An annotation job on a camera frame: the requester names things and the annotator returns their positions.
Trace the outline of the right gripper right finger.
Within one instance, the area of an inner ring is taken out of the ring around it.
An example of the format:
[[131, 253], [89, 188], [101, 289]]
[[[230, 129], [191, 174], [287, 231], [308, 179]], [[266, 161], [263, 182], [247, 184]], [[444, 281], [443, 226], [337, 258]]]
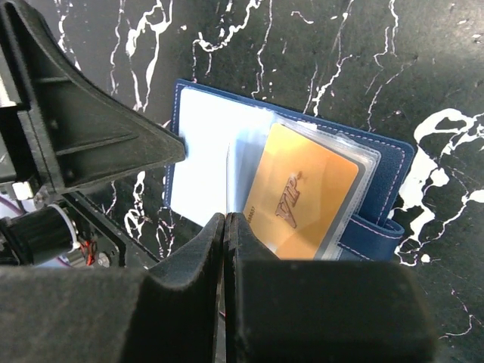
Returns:
[[245, 217], [225, 222], [229, 362], [432, 362], [413, 274], [392, 262], [280, 260]]

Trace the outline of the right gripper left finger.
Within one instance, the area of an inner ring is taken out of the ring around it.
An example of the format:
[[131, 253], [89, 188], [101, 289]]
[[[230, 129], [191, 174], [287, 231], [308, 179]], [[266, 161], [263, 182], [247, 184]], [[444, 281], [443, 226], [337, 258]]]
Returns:
[[145, 268], [1, 270], [3, 362], [211, 362], [225, 218]]

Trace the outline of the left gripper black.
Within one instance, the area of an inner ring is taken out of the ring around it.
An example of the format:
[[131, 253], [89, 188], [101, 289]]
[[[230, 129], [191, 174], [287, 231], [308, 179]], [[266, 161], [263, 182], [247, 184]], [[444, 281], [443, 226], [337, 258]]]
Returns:
[[1, 3], [1, 192], [33, 204], [1, 223], [1, 261], [150, 268], [156, 258], [87, 195], [185, 158], [183, 140], [107, 95], [61, 52], [44, 17]]

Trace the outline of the blue leather card holder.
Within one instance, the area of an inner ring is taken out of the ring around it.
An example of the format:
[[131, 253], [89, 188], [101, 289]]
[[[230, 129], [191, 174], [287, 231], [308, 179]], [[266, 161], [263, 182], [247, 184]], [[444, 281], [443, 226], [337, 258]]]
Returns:
[[171, 129], [186, 157], [167, 169], [164, 200], [179, 215], [242, 213], [280, 259], [393, 257], [410, 144], [185, 80]]

